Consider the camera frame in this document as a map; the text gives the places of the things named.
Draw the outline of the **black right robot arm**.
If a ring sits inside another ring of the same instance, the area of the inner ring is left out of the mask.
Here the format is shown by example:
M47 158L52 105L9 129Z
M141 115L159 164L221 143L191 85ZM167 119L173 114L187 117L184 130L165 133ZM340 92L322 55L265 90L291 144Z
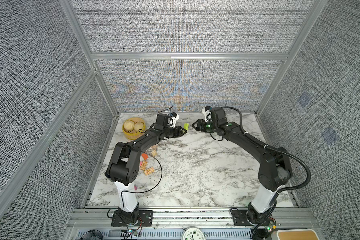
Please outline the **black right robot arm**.
M192 124L192 127L198 132L217 133L223 139L244 149L259 162L260 186L256 196L248 205L247 216L248 221L253 225L264 222L268 214L273 211L281 189L292 177L290 158L282 154L284 149L275 151L265 149L248 138L247 133L235 122L223 121L222 125L214 127L212 122L199 119Z

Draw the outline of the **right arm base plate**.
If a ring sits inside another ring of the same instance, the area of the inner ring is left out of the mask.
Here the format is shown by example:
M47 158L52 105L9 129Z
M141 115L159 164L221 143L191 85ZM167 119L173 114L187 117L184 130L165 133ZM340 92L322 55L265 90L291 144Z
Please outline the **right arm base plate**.
M232 216L232 220L234 222L234 226L242 227L242 226L256 226L257 225L257 224L253 224L249 221L247 211L248 210L244 210L244 209L239 210L237 208L230 209L230 213ZM269 217L267 220L265 220L261 224L261 226L273 226L273 225L276 225L276 220L272 217Z

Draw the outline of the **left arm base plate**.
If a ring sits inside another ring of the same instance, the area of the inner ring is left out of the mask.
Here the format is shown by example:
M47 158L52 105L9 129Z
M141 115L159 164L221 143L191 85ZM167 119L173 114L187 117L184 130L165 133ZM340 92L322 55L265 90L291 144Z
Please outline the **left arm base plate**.
M118 211L114 211L111 221L112 227L151 227L153 223L153 211L139 211L135 221L127 220Z

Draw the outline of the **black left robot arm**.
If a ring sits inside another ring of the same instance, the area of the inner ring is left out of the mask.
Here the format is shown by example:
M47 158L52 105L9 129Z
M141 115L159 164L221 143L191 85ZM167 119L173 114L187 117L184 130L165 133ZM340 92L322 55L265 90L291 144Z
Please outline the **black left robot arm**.
M181 126L154 125L136 140L116 144L106 170L106 177L117 187L120 203L116 214L122 222L131 225L135 224L139 218L139 202L134 181L139 173L142 153L162 140L180 138L186 133L187 130Z

